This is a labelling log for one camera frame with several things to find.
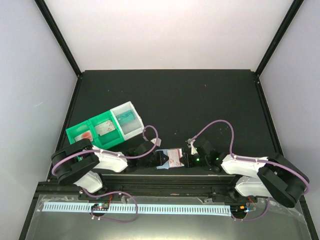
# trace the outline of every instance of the black frame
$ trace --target black frame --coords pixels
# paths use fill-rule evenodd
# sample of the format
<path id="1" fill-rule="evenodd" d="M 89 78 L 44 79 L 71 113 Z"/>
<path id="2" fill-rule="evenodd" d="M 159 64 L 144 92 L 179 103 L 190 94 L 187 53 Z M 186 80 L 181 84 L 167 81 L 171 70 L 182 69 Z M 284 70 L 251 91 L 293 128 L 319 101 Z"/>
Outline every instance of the black frame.
<path id="1" fill-rule="evenodd" d="M 65 54 L 67 60 L 69 61 L 74 73 L 77 76 L 77 82 L 76 82 L 76 85 L 75 85 L 75 88 L 74 88 L 74 92 L 72 94 L 70 105 L 69 105 L 69 108 L 68 108 L 68 111 L 67 111 L 67 114 L 66 114 L 66 118 L 65 118 L 65 121 L 64 121 L 64 124 L 63 124 L 63 127 L 62 127 L 62 131 L 61 131 L 60 136 L 59 136 L 58 144 L 57 144 L 57 147 L 56 147 L 56 150 L 59 150 L 59 149 L 62 148 L 62 144 L 63 144 L 64 139 L 66 137 L 66 132 L 64 131 L 64 129 L 66 128 L 66 126 L 68 126 L 68 124 L 70 122 L 71 115 L 72 115 L 72 112 L 73 112 L 73 109 L 74 109 L 74 105 L 75 105 L 75 102 L 76 102 L 76 99 L 77 99 L 77 95 L 78 95 L 78 92 L 79 92 L 79 89 L 80 89 L 80 85 L 82 83 L 82 72 L 79 69 L 77 62 L 74 59 L 74 57 L 73 57 L 73 55 L 72 55 L 72 53 L 71 53 L 71 51 L 70 51 L 65 39 L 63 37 L 63 35 L 61 34 L 61 32 L 60 32 L 60 30 L 59 30 L 59 28 L 58 28 L 53 16 L 50 13 L 50 10 L 49 10 L 48 6 L 45 3 L 45 1 L 44 0 L 34 0 L 34 1 L 36 2 L 38 8 L 40 9 L 40 11 L 41 11 L 41 13 L 43 15 L 43 17 L 45 18 L 47 24 L 49 25 L 54 37 L 56 38 L 58 44 L 60 45 L 60 47 L 61 47 L 61 49 L 63 51 L 63 53 Z M 276 50 L 278 44 L 280 43 L 282 37 L 284 36 L 286 30 L 288 29 L 290 23 L 294 19 L 295 15 L 297 14 L 297 12 L 298 12 L 298 10 L 299 10 L 299 8 L 300 8 L 300 6 L 302 5 L 303 2 L 304 2 L 304 0 L 294 0 L 292 2 L 287 14 L 285 15 L 280 27 L 278 28 L 278 30 L 277 30 L 275 36 L 273 37 L 273 39 L 272 39 L 267 51 L 264 54 L 264 56 L 263 56 L 263 58 L 262 58 L 262 60 L 261 60 L 261 62 L 259 64 L 258 68 L 256 69 L 256 71 L 254 73 L 254 82 L 255 82 L 256 90 L 257 90 L 257 93 L 258 93 L 258 96 L 259 96 L 259 99 L 260 99 L 261 107 L 262 107 L 262 110 L 263 110 L 263 113 L 264 113 L 264 116 L 265 116 L 265 120 L 266 120 L 268 129 L 269 129 L 269 133 L 270 133 L 270 136 L 271 136 L 271 139 L 272 139 L 272 142 L 273 142 L 273 147 L 274 147 L 274 150 L 277 153 L 281 153 L 281 154 L 283 154 L 283 151 L 282 151 L 279 139 L 278 139 L 278 135 L 277 135 L 277 132 L 276 132 L 276 129 L 275 129 L 275 126 L 274 126 L 274 123 L 273 123 L 273 120 L 272 120 L 272 117 L 271 117 L 271 114 L 270 114 L 270 110 L 268 108 L 266 97 L 265 97 L 264 91 L 262 89 L 261 81 L 260 81 L 259 77 L 262 74 L 262 72 L 265 69 L 265 67 L 267 66 L 270 58 L 272 57 L 274 51 Z M 28 228 L 29 228 L 29 225 L 31 223 L 31 219 L 32 219 L 33 212 L 34 212 L 34 209 L 36 207 L 39 195 L 42 195 L 42 194 L 78 195 L 79 194 L 80 188 L 77 187 L 77 186 L 74 186 L 74 185 L 73 186 L 59 186 L 57 181 L 52 179 L 51 168 L 50 168 L 49 174 L 47 176 L 47 182 L 39 182 L 39 184 L 37 186 L 37 189 L 36 189 L 34 197 L 32 199 L 32 202 L 31 202 L 31 205 L 30 205 L 30 208 L 29 208 L 25 223 L 24 223 L 22 231 L 21 231 L 21 235 L 20 235 L 20 238 L 19 238 L 20 240 L 25 239 L 25 237 L 27 235 Z M 136 178 L 134 181 L 136 182 L 137 180 L 143 182 L 144 181 L 144 177 L 138 177 L 138 179 Z M 166 181 L 171 182 L 172 180 L 173 180 L 172 178 L 170 178 L 170 179 L 163 178 L 163 179 L 160 180 L 159 184 L 165 184 Z M 316 228 L 315 228 L 314 223 L 312 221 L 312 218 L 311 218 L 311 215 L 310 215 L 306 200 L 305 200 L 305 198 L 303 196 L 300 199 L 300 204 L 301 204 L 301 207 L 302 207 L 302 211 L 303 211 L 305 220 L 307 222 L 307 226 L 308 226 L 311 238 L 313 240 L 319 239 L 318 235 L 317 235 L 317 232 L 316 232 Z"/>

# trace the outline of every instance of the red wire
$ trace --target red wire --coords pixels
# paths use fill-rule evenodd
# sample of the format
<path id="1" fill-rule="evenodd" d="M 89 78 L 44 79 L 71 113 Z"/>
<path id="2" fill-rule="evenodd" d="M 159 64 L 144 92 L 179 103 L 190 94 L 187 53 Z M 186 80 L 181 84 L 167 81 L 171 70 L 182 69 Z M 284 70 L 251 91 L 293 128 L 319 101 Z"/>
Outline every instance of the red wire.
<path id="1" fill-rule="evenodd" d="M 109 202 L 108 202 L 109 204 L 111 203 L 112 198 L 113 198 L 113 195 L 110 195 Z"/>
<path id="2" fill-rule="evenodd" d="M 254 201 L 252 201 L 252 199 L 248 196 L 247 197 L 248 199 L 249 199 L 249 201 L 251 202 L 251 203 L 253 203 L 253 205 L 257 208 L 257 205 L 254 203 Z"/>

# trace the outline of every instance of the white panel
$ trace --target white panel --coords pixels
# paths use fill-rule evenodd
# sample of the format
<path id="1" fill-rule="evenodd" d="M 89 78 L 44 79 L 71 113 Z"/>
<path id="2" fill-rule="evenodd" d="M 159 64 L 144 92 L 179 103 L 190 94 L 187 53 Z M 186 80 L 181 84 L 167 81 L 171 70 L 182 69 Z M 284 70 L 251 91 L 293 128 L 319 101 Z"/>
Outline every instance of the white panel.
<path id="1" fill-rule="evenodd" d="M 93 171 L 89 171 L 74 184 L 86 189 L 89 193 L 94 193 L 103 187 L 99 174 Z"/>
<path id="2" fill-rule="evenodd" d="M 242 176 L 234 187 L 242 196 L 260 196 L 272 198 L 270 192 L 259 178 Z"/>
<path id="3" fill-rule="evenodd" d="M 293 0 L 46 0 L 80 69 L 258 67 Z"/>
<path id="4" fill-rule="evenodd" d="M 76 76 L 34 0 L 0 5 L 0 239 L 13 240 L 46 180 Z"/>
<path id="5" fill-rule="evenodd" d="M 261 75 L 283 152 L 310 179 L 307 200 L 320 233 L 320 1 L 304 1 Z"/>
<path id="6" fill-rule="evenodd" d="M 268 160 L 268 157 L 259 157 L 257 160 Z M 258 179 L 258 171 L 259 168 L 262 168 L 265 165 L 265 163 L 257 163 L 252 161 L 241 161 L 241 160 L 235 160 L 231 155 L 227 155 L 221 164 L 221 167 L 227 174 L 235 174 L 235 175 L 243 175 L 248 176 L 252 178 Z"/>

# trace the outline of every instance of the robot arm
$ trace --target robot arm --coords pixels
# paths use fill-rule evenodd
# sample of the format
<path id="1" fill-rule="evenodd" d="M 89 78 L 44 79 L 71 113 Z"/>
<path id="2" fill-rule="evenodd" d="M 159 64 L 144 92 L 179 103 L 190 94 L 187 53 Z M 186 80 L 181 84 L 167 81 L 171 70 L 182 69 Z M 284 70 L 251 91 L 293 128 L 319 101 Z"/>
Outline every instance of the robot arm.
<path id="1" fill-rule="evenodd" d="M 55 166 L 66 157 L 85 150 L 99 151 L 100 149 L 93 146 L 89 139 L 82 139 L 55 152 L 51 156 L 52 164 Z M 103 187 L 103 182 L 100 176 L 91 170 L 104 169 L 119 173 L 128 166 L 127 160 L 119 156 L 123 156 L 123 154 L 118 152 L 118 156 L 114 156 L 106 153 L 91 152 L 81 157 L 76 156 L 56 169 L 55 174 L 58 183 L 60 185 L 75 184 L 85 188 L 89 193 L 94 193 Z"/>
<path id="2" fill-rule="evenodd" d="M 206 159 L 207 163 L 223 169 L 227 174 L 243 176 L 236 182 L 234 188 L 245 197 L 272 197 L 283 206 L 294 208 L 306 190 L 305 183 L 309 183 L 307 176 L 279 153 L 270 157 L 241 156 L 238 159 L 230 154 L 217 152 L 204 138 L 196 139 L 190 144 L 191 148 L 196 150 L 196 154 L 201 159 Z M 268 164 L 268 162 L 276 163 L 292 171 L 289 172 L 281 167 Z"/>

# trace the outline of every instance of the red object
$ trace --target red object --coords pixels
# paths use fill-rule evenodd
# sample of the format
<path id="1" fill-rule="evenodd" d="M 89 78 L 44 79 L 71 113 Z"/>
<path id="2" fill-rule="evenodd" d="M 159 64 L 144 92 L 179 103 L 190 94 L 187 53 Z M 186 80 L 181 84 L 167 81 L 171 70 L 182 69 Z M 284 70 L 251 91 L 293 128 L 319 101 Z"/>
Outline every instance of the red object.
<path id="1" fill-rule="evenodd" d="M 82 138 L 82 139 L 89 139 L 89 140 L 91 140 L 91 139 L 92 139 L 92 134 L 91 134 L 90 132 L 86 131 L 86 132 L 82 133 L 81 138 Z"/>
<path id="2" fill-rule="evenodd" d="M 251 203 L 253 203 L 253 205 L 255 205 L 256 207 L 257 207 L 257 205 L 254 203 L 254 201 L 252 201 L 252 199 L 248 196 L 247 197 L 248 199 L 249 199 L 249 201 L 251 202 Z"/>
<path id="3" fill-rule="evenodd" d="M 111 194 L 109 197 L 109 204 L 111 203 L 112 197 L 113 197 L 113 195 Z"/>

